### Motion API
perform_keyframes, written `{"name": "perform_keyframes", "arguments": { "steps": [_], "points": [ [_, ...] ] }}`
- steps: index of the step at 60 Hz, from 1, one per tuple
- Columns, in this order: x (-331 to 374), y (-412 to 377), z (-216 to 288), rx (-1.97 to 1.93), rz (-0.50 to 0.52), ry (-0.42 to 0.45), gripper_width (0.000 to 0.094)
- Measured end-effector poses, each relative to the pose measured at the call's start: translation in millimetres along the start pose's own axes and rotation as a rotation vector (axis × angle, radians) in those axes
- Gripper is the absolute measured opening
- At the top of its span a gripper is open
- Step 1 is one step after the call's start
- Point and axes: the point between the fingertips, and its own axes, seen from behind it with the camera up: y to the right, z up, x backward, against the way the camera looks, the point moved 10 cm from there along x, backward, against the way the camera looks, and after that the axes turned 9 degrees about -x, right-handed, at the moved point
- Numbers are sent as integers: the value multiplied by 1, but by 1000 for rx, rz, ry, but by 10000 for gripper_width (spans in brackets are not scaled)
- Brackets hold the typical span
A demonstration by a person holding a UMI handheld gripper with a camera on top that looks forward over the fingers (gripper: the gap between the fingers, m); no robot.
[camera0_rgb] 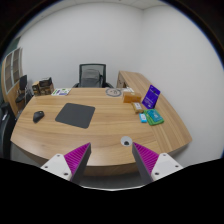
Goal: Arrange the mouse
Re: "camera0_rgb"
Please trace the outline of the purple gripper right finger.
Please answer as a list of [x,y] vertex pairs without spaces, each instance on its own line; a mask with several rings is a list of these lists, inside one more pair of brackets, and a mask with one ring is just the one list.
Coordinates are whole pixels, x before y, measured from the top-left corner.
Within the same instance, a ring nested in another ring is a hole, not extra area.
[[182,166],[167,153],[157,154],[135,142],[132,143],[132,154],[144,184],[152,183],[182,169]]

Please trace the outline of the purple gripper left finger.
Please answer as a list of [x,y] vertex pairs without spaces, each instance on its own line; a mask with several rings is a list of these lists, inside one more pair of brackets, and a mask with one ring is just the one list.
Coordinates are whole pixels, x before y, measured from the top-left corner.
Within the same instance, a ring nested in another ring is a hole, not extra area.
[[91,155],[91,144],[84,144],[69,153],[56,154],[42,169],[72,183],[79,184]]

